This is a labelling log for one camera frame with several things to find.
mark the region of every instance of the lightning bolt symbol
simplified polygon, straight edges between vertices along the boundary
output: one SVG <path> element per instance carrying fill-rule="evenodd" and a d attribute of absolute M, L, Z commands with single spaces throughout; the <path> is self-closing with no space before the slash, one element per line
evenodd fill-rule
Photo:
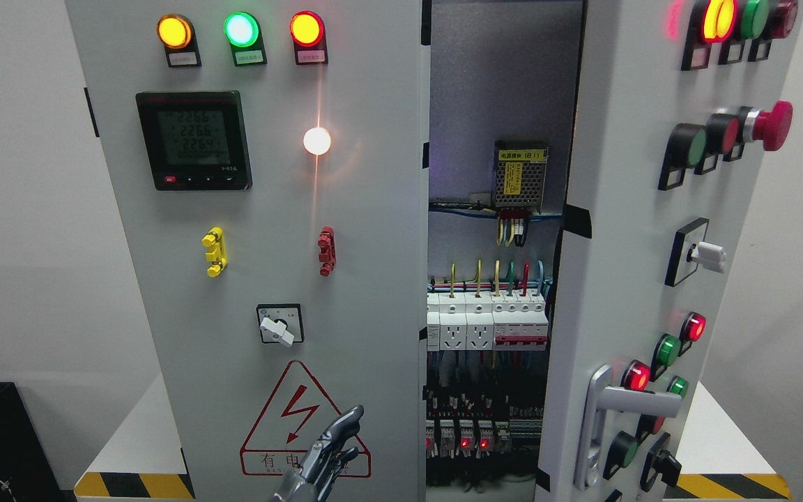
<path fill-rule="evenodd" d="M 291 411 L 293 405 L 296 404 L 296 401 L 299 401 L 299 398 L 302 397 L 303 394 L 305 394 L 307 388 L 308 387 L 304 385 L 299 385 L 299 388 L 297 388 L 296 390 L 296 394 L 293 394 L 293 397 L 290 398 L 290 402 L 287 403 L 287 407 L 284 408 L 284 413 L 281 413 L 281 417 L 285 417 L 285 416 L 292 416 L 292 414 L 309 412 L 309 414 L 307 414 L 303 419 L 303 422 L 299 424 L 299 427 L 297 427 L 295 431 L 287 434 L 286 444 L 288 445 L 290 444 L 290 441 L 293 441 L 294 439 L 299 437 L 296 435 L 296 432 L 299 432 L 299 429 L 302 429 L 303 425 L 305 425 L 306 422 L 309 422 L 309 419 L 312 418 L 313 414 L 315 414 L 315 412 L 318 411 L 318 407 L 321 406 L 321 404 L 315 404 L 315 406 L 309 406 L 307 408 L 300 408 L 299 410 Z"/>

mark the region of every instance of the white floor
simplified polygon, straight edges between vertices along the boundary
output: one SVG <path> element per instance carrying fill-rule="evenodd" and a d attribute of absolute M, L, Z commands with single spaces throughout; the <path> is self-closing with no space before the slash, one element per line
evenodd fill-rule
<path fill-rule="evenodd" d="M 678 460 L 683 473 L 774 473 L 701 383 L 683 430 Z M 87 471 L 185 473 L 181 442 L 162 376 L 151 384 Z M 533 489 L 532 483 L 505 484 L 511 488 L 519 484 L 526 491 Z"/>

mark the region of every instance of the electrical control cabinet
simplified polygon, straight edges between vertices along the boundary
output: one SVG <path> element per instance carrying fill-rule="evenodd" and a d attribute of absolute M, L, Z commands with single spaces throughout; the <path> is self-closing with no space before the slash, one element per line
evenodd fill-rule
<path fill-rule="evenodd" d="M 67 0 L 197 498 L 660 500 L 795 4 Z"/>

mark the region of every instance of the white indicator light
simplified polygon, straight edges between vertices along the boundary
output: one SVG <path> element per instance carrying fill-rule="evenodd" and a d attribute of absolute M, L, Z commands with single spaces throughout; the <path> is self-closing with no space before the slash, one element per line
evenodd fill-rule
<path fill-rule="evenodd" d="M 330 149 L 330 133 L 323 127 L 314 127 L 303 136 L 303 146 L 312 155 L 324 155 Z"/>

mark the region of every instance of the yellow black hazard stripe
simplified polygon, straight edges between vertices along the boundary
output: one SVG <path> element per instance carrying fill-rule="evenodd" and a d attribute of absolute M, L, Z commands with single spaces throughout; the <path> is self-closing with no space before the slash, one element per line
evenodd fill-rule
<path fill-rule="evenodd" d="M 73 493 L 127 499 L 193 499 L 194 487 L 187 474 L 86 473 Z"/>
<path fill-rule="evenodd" d="M 666 499 L 791 500 L 779 474 L 681 474 L 678 486 L 668 487 Z"/>

